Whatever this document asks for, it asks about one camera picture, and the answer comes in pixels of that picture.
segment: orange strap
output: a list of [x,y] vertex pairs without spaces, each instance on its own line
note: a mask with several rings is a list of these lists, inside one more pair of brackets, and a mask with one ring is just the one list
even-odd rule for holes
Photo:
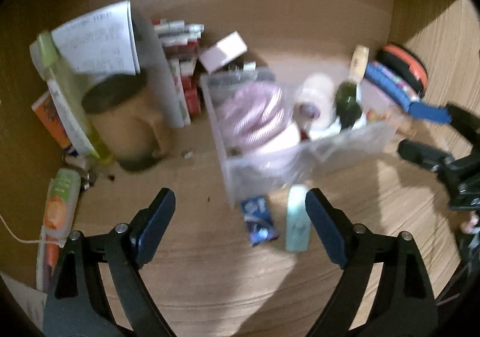
[[423,89],[427,88],[428,78],[425,69],[422,65],[409,53],[402,50],[400,47],[388,44],[382,47],[383,51],[389,52],[392,55],[395,55],[397,58],[403,60],[406,64],[409,65],[410,72],[415,76],[417,81],[420,81],[423,85]]

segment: wine bottle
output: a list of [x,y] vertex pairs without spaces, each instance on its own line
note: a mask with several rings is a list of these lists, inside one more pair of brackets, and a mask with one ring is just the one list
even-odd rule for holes
[[340,118],[342,130],[351,128],[362,116],[363,110],[359,99],[359,84],[365,74],[369,49],[357,46],[350,64],[349,78],[342,82],[335,93],[337,116]]

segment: blue gripper pad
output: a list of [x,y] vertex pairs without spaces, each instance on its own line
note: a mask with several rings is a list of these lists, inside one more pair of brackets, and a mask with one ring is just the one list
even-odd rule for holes
[[150,206],[132,219],[130,241],[136,248],[135,262],[139,268],[153,259],[174,212],[175,194],[162,188]]
[[344,269],[348,261],[347,241],[351,236],[351,221],[342,211],[332,207],[320,189],[308,191],[305,209],[330,261]]
[[422,102],[408,83],[378,62],[368,63],[365,78],[415,119],[429,120],[439,124],[448,124],[452,120],[446,108],[432,107]]

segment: white roll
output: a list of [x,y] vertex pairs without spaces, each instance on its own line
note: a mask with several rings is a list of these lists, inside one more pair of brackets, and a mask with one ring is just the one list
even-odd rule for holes
[[327,129],[335,119],[335,84],[323,73],[309,76],[295,98],[294,119],[307,134]]

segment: bottle cap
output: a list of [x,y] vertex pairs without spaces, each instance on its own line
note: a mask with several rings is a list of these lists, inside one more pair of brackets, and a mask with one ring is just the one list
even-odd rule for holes
[[51,67],[59,59],[57,48],[50,32],[42,32],[37,38],[38,49],[42,57],[43,67]]
[[355,48],[352,63],[350,64],[350,81],[357,84],[362,81],[363,76],[365,75],[365,70],[367,69],[368,54],[369,49],[367,47],[357,46],[357,48]]

